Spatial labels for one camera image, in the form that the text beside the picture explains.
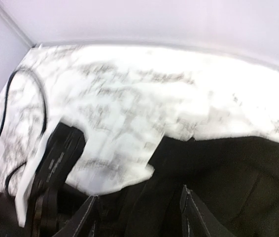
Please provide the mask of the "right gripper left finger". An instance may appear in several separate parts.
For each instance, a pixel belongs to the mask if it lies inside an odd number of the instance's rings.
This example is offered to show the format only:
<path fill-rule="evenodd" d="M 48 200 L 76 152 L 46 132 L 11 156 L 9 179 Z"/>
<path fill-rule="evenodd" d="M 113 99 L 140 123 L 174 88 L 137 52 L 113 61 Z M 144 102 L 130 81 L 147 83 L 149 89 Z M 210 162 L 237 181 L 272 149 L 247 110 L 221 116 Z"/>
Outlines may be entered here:
<path fill-rule="evenodd" d="M 98 220 L 97 197 L 90 196 L 53 237 L 87 237 Z"/>

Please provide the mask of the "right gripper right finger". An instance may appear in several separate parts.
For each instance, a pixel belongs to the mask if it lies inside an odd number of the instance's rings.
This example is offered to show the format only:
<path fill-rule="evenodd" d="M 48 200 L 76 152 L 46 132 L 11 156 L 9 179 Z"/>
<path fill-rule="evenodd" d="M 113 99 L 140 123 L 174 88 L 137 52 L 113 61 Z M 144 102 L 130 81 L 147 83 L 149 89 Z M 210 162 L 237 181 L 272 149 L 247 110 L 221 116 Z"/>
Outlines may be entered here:
<path fill-rule="evenodd" d="M 186 185 L 180 197 L 182 235 L 184 237 L 229 237 L 231 232 L 210 212 Z"/>

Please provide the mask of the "black long sleeve shirt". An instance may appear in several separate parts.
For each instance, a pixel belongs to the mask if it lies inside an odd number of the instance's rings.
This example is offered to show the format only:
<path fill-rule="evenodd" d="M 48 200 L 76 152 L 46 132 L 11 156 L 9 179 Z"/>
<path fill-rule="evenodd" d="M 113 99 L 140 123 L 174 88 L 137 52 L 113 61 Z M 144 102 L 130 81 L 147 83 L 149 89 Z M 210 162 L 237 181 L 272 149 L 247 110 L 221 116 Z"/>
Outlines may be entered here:
<path fill-rule="evenodd" d="M 148 163 L 150 179 L 100 198 L 100 236 L 181 236 L 187 187 L 233 235 L 279 237 L 279 143 L 164 137 Z"/>

